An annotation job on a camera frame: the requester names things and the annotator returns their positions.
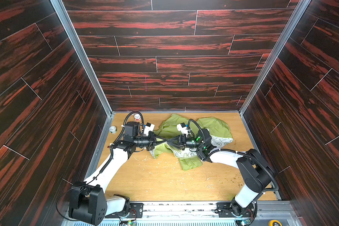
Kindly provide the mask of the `green Snoopy zip jacket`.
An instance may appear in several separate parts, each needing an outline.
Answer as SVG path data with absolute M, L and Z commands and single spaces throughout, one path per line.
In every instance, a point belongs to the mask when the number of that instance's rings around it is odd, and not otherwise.
M 182 134 L 182 132 L 178 130 L 177 125 L 184 123 L 185 125 L 190 124 L 191 131 L 189 138 L 197 139 L 196 135 L 201 135 L 202 133 L 193 122 L 189 123 L 188 121 L 189 119 L 185 117 L 172 114 L 170 118 L 162 122 L 159 129 L 154 133 L 165 139 L 173 138 Z M 211 144 L 215 147 L 223 148 L 227 144 L 233 142 L 234 139 L 230 127 L 223 120 L 215 117 L 205 117 L 198 119 L 196 122 L 202 129 L 206 129 L 210 133 Z M 178 158 L 182 170 L 188 171 L 202 166 L 202 162 L 195 151 L 195 148 L 180 150 L 170 146 L 168 143 L 162 143 L 156 146 L 150 153 L 155 159 L 162 153 L 172 153 Z

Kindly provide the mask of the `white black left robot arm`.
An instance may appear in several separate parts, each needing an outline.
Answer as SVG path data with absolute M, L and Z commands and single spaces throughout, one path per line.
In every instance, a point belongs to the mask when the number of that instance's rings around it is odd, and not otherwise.
M 68 216 L 78 220 L 99 225 L 109 215 L 127 217 L 130 214 L 130 199 L 123 195 L 114 195 L 109 199 L 105 191 L 117 171 L 139 148 L 153 150 L 159 145 L 153 132 L 154 125 L 147 123 L 140 128 L 139 122 L 130 121 L 110 145 L 110 155 L 101 166 L 83 182 L 76 182 L 69 190 Z

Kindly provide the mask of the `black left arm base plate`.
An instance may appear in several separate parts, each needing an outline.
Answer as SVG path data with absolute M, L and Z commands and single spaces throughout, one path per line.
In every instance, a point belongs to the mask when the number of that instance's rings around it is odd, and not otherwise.
M 120 214 L 122 218 L 142 218 L 144 204 L 141 202 L 128 202 L 124 205 L 123 213 Z

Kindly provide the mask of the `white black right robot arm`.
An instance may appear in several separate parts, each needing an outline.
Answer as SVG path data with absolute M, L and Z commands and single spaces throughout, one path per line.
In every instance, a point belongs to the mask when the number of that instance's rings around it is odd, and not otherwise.
M 212 136 L 206 129 L 200 129 L 197 136 L 179 135 L 166 141 L 170 146 L 194 151 L 203 162 L 220 163 L 237 168 L 244 181 L 244 186 L 231 201 L 231 212 L 240 217 L 255 207 L 256 201 L 266 192 L 278 191 L 276 174 L 269 163 L 255 149 L 238 152 L 223 149 L 212 144 Z

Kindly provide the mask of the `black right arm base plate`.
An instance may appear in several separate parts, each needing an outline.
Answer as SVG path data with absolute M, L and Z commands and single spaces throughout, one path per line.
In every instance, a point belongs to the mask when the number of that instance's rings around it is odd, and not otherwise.
M 220 218 L 254 218 L 258 209 L 256 202 L 251 202 L 246 208 L 232 202 L 216 203 L 215 213 Z

